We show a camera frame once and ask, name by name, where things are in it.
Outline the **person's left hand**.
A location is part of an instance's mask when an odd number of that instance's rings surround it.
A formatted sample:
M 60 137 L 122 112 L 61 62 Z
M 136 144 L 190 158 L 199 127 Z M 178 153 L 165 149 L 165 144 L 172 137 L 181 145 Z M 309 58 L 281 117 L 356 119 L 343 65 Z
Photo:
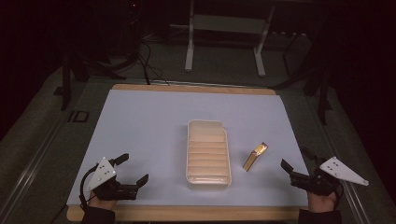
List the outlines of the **person's left hand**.
M 116 201 L 101 201 L 93 192 L 90 195 L 88 206 L 106 210 L 112 210 L 116 205 Z

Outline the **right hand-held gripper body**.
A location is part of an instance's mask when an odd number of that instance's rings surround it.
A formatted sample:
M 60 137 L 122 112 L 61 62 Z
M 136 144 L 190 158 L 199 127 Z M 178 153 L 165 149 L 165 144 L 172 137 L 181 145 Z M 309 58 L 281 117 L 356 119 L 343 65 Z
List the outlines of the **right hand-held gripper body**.
M 329 196 L 336 192 L 340 180 L 368 186 L 369 181 L 358 175 L 338 158 L 323 162 L 312 175 L 297 173 L 290 167 L 290 184 L 319 196 Z

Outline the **white ribbed plastic tray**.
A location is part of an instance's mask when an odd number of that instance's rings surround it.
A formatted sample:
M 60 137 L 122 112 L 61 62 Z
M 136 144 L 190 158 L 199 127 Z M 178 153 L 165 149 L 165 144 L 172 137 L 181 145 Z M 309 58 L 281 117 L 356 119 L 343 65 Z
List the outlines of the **white ribbed plastic tray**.
M 226 189 L 232 183 L 228 138 L 221 121 L 188 124 L 186 179 L 191 189 Z

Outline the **dark device with red light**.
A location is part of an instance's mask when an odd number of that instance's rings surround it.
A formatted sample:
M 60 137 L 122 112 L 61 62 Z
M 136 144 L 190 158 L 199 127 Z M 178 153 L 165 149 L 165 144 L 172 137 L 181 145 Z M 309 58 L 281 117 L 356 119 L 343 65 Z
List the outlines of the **dark device with red light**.
M 128 27 L 131 33 L 131 57 L 138 55 L 141 0 L 126 0 Z

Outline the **black tripod stand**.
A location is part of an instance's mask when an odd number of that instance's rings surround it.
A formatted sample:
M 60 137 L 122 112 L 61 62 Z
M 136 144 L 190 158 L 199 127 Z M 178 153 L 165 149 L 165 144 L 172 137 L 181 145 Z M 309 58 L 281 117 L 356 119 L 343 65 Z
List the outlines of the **black tripod stand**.
M 330 72 L 327 57 L 322 53 L 319 44 L 319 34 L 307 35 L 311 46 L 302 63 L 291 73 L 290 78 L 279 84 L 271 86 L 272 90 L 282 90 L 306 80 L 303 92 L 305 96 L 314 96 L 318 93 L 318 118 L 322 125 L 326 125 L 326 111 L 330 107 L 327 96 L 329 90 Z
M 62 111 L 65 111 L 71 102 L 71 74 L 74 74 L 78 81 L 86 82 L 89 78 L 86 67 L 89 66 L 106 77 L 124 80 L 124 77 L 115 74 L 109 68 L 106 68 L 104 65 L 99 64 L 99 62 L 81 53 L 65 51 L 62 56 L 62 86 L 58 87 L 54 92 L 55 95 L 62 97 Z

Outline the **yellow snack packet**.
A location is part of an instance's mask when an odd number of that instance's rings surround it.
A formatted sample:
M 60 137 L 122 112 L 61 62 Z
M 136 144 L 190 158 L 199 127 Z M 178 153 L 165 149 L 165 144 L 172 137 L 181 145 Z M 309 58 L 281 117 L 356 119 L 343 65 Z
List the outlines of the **yellow snack packet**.
M 243 169 L 248 172 L 254 162 L 262 155 L 268 148 L 268 145 L 265 144 L 264 142 L 261 142 L 257 147 L 255 147 L 247 157 L 247 160 L 245 161 L 243 165 Z

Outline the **aluminium rail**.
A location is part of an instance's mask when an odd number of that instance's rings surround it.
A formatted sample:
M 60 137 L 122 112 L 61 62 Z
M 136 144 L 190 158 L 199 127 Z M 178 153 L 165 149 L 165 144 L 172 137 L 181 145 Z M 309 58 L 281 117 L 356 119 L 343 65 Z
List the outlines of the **aluminium rail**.
M 7 196 L 5 203 L 0 207 L 0 224 L 8 223 L 14 208 L 24 197 L 24 194 L 27 192 L 27 190 L 30 188 L 31 184 L 35 180 L 38 170 L 42 165 L 46 154 L 49 151 L 50 145 L 56 134 L 59 132 L 63 123 L 63 119 L 58 119 L 53 123 L 53 125 L 49 129 L 49 133 L 41 142 L 37 152 L 23 169 L 20 177 L 17 180 L 17 183 Z
M 350 224 L 396 224 L 396 206 L 389 197 L 363 144 L 354 131 L 336 130 L 330 125 L 320 127 L 331 154 L 358 175 L 368 186 L 343 181 L 350 211 L 345 214 Z

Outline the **pale blue table mat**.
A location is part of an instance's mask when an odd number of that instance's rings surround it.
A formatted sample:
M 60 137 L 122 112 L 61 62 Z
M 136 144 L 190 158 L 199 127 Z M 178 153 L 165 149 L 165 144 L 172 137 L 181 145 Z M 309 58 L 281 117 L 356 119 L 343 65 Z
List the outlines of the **pale blue table mat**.
M 219 120 L 228 135 L 232 183 L 226 189 L 191 189 L 186 179 L 188 124 Z M 268 145 L 248 172 L 250 152 Z M 166 92 L 109 92 L 78 173 L 85 175 L 103 157 L 128 153 L 117 179 L 133 184 L 143 175 L 136 205 L 304 206 L 306 194 L 290 184 L 285 160 L 298 172 L 306 167 L 285 106 L 278 96 Z

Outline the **white metal stand frame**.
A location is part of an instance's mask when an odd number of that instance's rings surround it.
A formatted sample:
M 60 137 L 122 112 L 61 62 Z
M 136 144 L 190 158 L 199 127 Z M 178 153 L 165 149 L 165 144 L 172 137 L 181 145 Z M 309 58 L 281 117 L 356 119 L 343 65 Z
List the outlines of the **white metal stand frame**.
M 260 42 L 253 48 L 253 56 L 259 77 L 265 77 L 266 71 L 262 59 L 264 42 L 269 33 L 269 28 L 274 17 L 276 7 L 270 6 L 265 19 L 238 18 L 196 14 L 194 0 L 190 0 L 189 12 L 189 39 L 184 70 L 190 72 L 193 67 L 194 56 L 194 31 L 217 31 L 241 34 L 254 34 L 260 36 Z

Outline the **person's right hand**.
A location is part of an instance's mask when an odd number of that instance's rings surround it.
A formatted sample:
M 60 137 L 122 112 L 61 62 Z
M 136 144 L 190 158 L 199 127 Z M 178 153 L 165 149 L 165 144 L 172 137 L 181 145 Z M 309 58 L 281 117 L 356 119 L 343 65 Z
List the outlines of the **person's right hand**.
M 337 203 L 337 197 L 335 193 L 331 193 L 328 196 L 319 196 L 312 192 L 307 193 L 308 210 L 312 213 L 325 213 L 334 210 Z

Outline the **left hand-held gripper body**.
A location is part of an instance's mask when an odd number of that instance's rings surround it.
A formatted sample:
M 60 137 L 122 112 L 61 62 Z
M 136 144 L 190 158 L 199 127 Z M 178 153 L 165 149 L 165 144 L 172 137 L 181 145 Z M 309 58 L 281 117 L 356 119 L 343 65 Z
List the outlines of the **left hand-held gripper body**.
M 93 176 L 86 190 L 93 192 L 101 201 L 134 200 L 137 196 L 137 186 L 122 185 L 116 179 L 115 167 L 118 165 L 111 165 L 110 160 L 103 157 L 93 167 Z

